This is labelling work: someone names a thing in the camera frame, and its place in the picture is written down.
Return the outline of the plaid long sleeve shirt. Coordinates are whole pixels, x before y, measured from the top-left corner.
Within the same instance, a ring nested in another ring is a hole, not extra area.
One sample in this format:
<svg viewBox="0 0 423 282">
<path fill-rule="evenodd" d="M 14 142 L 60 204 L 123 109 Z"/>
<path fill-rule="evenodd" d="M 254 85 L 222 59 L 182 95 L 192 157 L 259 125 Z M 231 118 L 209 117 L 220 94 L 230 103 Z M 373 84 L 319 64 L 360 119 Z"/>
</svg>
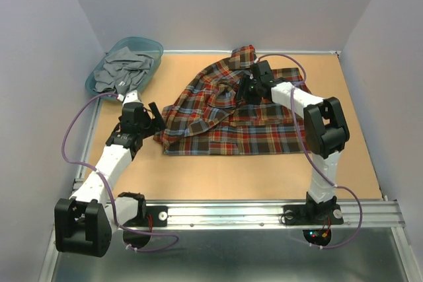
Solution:
<svg viewBox="0 0 423 282">
<path fill-rule="evenodd" d="M 263 100 L 237 101 L 241 77 L 256 59 L 252 45 L 201 70 L 177 100 L 163 108 L 166 128 L 154 141 L 165 155 L 279 155 L 301 152 L 291 112 Z"/>
</svg>

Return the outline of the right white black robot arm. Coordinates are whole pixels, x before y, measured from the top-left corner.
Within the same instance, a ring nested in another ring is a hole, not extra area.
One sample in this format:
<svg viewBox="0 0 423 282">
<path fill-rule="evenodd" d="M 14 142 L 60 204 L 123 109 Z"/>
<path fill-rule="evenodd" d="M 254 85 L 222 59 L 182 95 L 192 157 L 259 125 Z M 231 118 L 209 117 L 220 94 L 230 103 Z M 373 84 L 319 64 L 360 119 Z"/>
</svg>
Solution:
<svg viewBox="0 0 423 282">
<path fill-rule="evenodd" d="M 302 205 L 286 205 L 282 213 L 285 225 L 313 225 L 326 220 L 341 224 L 342 214 L 336 197 L 336 172 L 340 154 L 350 132 L 340 101 L 321 98 L 300 89 L 299 83 L 275 78 L 267 61 L 255 61 L 250 75 L 241 78 L 236 98 L 248 104 L 266 99 L 291 111 L 300 145 L 311 163 L 311 184 Z"/>
</svg>

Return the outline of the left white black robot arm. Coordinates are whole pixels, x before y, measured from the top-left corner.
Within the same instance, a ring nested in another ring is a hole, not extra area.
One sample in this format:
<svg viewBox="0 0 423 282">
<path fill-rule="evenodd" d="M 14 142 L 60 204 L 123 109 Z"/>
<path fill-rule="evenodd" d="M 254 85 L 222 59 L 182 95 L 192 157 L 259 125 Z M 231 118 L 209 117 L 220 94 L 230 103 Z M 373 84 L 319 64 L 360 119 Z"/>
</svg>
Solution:
<svg viewBox="0 0 423 282">
<path fill-rule="evenodd" d="M 89 177 L 71 197 L 59 199 L 54 207 L 57 251 L 101 258 L 122 225 L 150 220 L 144 195 L 124 192 L 114 197 L 112 189 L 133 162 L 143 140 L 164 128 L 156 103 L 124 103 L 99 161 L 95 166 L 85 165 L 91 170 Z"/>
</svg>

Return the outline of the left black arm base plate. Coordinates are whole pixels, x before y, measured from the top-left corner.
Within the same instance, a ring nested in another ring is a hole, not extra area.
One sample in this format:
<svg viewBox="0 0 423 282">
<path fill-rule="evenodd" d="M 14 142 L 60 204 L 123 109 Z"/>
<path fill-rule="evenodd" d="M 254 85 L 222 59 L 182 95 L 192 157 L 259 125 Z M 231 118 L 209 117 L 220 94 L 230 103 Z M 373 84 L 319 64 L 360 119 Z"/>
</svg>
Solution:
<svg viewBox="0 0 423 282">
<path fill-rule="evenodd" d="M 125 227 L 164 228 L 168 225 L 168 207 L 165 205 L 139 207 L 131 219 L 118 214 L 120 224 Z"/>
</svg>

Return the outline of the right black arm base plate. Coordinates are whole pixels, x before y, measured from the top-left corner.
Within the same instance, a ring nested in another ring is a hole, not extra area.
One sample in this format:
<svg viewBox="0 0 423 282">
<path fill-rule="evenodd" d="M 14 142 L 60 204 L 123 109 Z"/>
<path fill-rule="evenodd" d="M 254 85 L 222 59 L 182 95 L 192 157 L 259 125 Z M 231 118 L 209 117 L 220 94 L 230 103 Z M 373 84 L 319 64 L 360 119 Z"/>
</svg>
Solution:
<svg viewBox="0 0 423 282">
<path fill-rule="evenodd" d="M 308 208 L 304 205 L 285 205 L 283 206 L 283 223 L 287 226 L 312 226 L 324 225 L 343 225 L 344 219 L 340 206 L 336 204 L 323 211 L 315 208 Z"/>
</svg>

